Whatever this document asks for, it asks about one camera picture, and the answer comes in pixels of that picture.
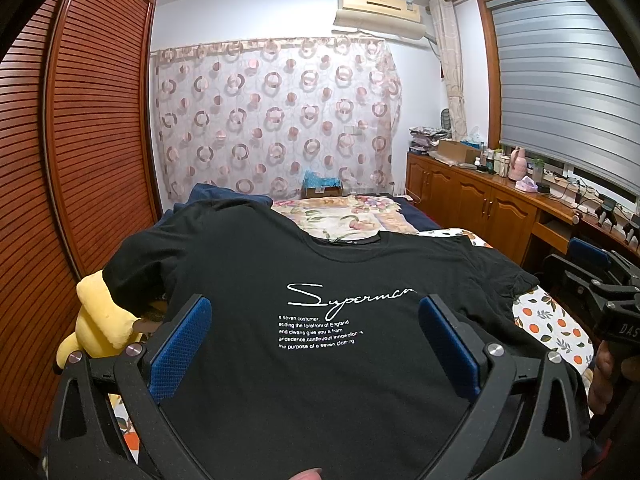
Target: louvered wooden door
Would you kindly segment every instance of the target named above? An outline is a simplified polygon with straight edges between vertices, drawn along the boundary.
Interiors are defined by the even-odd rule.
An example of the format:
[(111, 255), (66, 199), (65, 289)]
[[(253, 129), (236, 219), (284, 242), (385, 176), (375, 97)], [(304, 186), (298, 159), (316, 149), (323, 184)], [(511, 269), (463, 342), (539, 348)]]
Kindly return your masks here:
[(153, 224), (146, 80), (154, 0), (70, 0), (47, 74), (53, 191), (81, 274)]
[(0, 422), (35, 454), (78, 279), (158, 217), (146, 124), (154, 3), (47, 0), (0, 62)]

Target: human hand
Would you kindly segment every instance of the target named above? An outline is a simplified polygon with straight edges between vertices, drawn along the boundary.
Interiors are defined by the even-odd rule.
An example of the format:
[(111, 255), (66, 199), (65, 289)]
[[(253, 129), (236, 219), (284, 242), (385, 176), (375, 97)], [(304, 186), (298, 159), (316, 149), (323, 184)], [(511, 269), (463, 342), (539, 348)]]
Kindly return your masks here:
[(307, 469), (302, 473), (298, 473), (297, 475), (292, 476), (289, 480), (322, 480), (322, 478), (320, 478), (321, 472), (322, 469), (320, 469), (319, 467), (316, 467), (314, 469)]
[[(611, 373), (615, 359), (609, 351), (606, 341), (600, 343), (596, 354), (596, 367), (593, 371), (593, 382), (589, 388), (589, 407), (593, 413), (602, 415), (613, 397)], [(620, 372), (630, 381), (640, 382), (640, 356), (629, 357), (622, 361)]]

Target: black t-shirt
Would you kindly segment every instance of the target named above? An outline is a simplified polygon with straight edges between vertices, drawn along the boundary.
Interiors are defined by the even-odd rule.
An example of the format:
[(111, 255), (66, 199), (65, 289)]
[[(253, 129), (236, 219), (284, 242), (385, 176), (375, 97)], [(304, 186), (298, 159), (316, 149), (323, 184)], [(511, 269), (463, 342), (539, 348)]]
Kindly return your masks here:
[(103, 277), (133, 313), (162, 293), (168, 318), (194, 293), (211, 301), (212, 328), (163, 407), (216, 480), (312, 467), (412, 480), (468, 406), (418, 325), (427, 294), (485, 342), (546, 350), (511, 311), (537, 280), (498, 251), (391, 232), (329, 242), (242, 200), (197, 202), (127, 238)]

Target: silver bolt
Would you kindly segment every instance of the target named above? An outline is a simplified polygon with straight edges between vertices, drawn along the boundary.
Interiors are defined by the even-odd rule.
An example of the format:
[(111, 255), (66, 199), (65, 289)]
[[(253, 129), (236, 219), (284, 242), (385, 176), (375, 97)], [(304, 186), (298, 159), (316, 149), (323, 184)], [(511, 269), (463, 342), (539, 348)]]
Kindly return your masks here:
[(489, 354), (494, 357), (500, 357), (502, 354), (504, 354), (503, 346), (498, 345), (498, 343), (491, 343), (486, 349), (489, 351)]
[(82, 360), (82, 352), (79, 350), (76, 350), (75, 352), (71, 352), (71, 354), (69, 354), (69, 357), (67, 357), (66, 360), (74, 365), (78, 361)]
[(131, 343), (124, 349), (124, 351), (129, 357), (135, 357), (136, 355), (140, 355), (140, 352), (142, 352), (142, 345), (140, 343)]
[(562, 361), (562, 356), (558, 352), (549, 352), (546, 357), (555, 364), (558, 364)]

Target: wooden desk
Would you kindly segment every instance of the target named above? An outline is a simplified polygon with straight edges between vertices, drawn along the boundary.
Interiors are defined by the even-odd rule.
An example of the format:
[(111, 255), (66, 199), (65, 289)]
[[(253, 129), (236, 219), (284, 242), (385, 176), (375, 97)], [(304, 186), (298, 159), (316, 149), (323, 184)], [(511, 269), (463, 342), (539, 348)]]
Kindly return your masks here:
[(416, 206), (442, 227), (468, 229), (530, 269), (550, 248), (566, 254), (569, 240), (578, 233), (640, 264), (635, 245), (625, 245), (620, 232), (598, 227), (590, 216), (574, 226), (574, 209), (547, 195), (522, 193), (508, 178), (409, 153), (406, 189)]

